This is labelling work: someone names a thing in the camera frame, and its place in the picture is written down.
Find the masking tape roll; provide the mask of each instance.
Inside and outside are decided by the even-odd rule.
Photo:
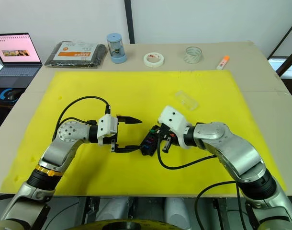
[[[164,57],[160,53],[151,52],[148,54],[145,54],[144,56],[144,64],[151,68],[157,68],[159,66],[162,66],[164,63]]]

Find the laptop screen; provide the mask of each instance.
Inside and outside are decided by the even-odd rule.
[[[4,64],[41,62],[28,33],[0,34],[0,58]]]

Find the blue container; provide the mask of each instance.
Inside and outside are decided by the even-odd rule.
[[[127,56],[122,43],[122,36],[118,33],[108,34],[107,41],[112,62],[116,64],[125,62]]]

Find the black pole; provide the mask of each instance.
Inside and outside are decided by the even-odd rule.
[[[285,62],[276,70],[276,73],[279,75],[279,77],[282,76],[282,74],[289,69],[292,65],[292,54],[285,60]]]
[[[125,3],[130,44],[135,44],[135,34],[133,32],[133,21],[132,21],[132,10],[131,10],[131,0],[124,0],[124,3]]]
[[[276,48],[272,51],[272,53],[269,55],[269,57],[267,58],[267,60],[269,60],[274,53],[276,52],[276,50],[279,48],[279,46],[282,44],[282,42],[286,39],[286,37],[289,35],[289,33],[292,31],[292,26],[290,27],[290,29],[288,30],[288,32],[285,34],[285,36],[283,37],[283,39],[278,43],[278,45],[276,46]]]

